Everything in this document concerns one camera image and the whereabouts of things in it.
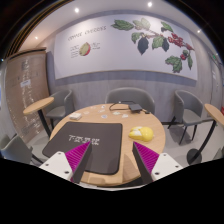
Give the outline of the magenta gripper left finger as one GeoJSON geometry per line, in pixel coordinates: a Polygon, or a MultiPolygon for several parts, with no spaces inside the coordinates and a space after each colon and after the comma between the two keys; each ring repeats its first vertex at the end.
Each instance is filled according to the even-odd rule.
{"type": "Polygon", "coordinates": [[[80,182],[91,152],[92,144],[87,142],[65,153],[65,156],[73,172],[71,180],[74,183],[80,182]]]}

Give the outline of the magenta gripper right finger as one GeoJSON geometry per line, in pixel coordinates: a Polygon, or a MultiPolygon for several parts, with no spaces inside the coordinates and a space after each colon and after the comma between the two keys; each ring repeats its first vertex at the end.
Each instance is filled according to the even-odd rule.
{"type": "Polygon", "coordinates": [[[151,173],[159,158],[159,154],[137,142],[133,143],[132,152],[141,174],[142,182],[144,184],[151,183],[151,173]]]}

